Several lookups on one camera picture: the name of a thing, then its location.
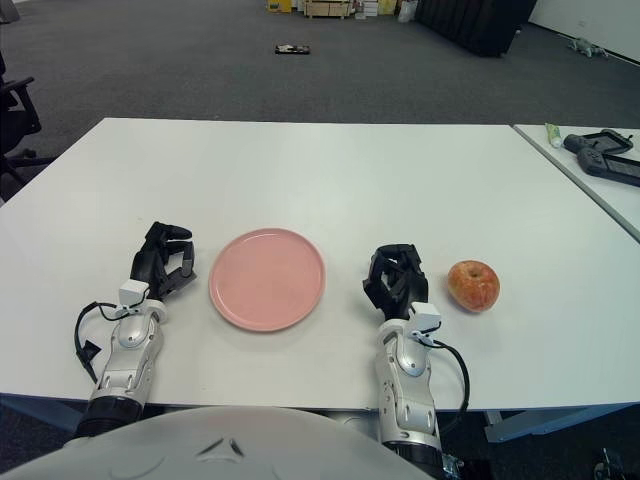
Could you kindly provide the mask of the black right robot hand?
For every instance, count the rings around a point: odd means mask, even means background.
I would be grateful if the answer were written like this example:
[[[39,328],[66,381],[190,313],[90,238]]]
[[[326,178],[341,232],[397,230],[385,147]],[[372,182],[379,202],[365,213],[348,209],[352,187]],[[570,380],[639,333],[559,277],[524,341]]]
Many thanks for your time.
[[[362,285],[373,306],[383,312],[386,320],[408,320],[413,302],[429,301],[428,280],[413,244],[378,247]]]

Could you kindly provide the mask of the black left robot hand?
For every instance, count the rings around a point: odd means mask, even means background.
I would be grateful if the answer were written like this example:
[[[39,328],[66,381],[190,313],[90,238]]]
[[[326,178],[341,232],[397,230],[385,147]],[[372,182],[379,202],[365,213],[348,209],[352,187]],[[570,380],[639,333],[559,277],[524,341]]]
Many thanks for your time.
[[[181,255],[181,265],[166,271],[169,258]],[[192,232],[186,228],[154,222],[145,235],[145,241],[135,254],[130,278],[148,285],[147,297],[164,300],[197,278],[193,270],[195,250]]]

